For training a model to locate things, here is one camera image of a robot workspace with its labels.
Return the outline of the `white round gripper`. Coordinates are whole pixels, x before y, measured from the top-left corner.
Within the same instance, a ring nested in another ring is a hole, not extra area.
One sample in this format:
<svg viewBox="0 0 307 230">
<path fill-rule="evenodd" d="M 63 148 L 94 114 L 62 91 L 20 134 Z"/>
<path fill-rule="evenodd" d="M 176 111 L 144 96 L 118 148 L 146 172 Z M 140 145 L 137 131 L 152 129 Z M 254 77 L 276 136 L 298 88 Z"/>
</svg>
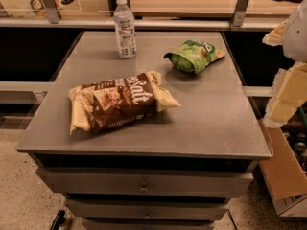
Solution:
<svg viewBox="0 0 307 230">
<path fill-rule="evenodd" d="M 283 44 L 284 55 L 296 62 L 288 70 L 279 69 L 274 77 L 272 96 L 263 118 L 269 128 L 288 123 L 297 110 L 307 102 L 307 0 L 275 29 L 265 34 L 262 42 L 269 46 Z"/>
</svg>

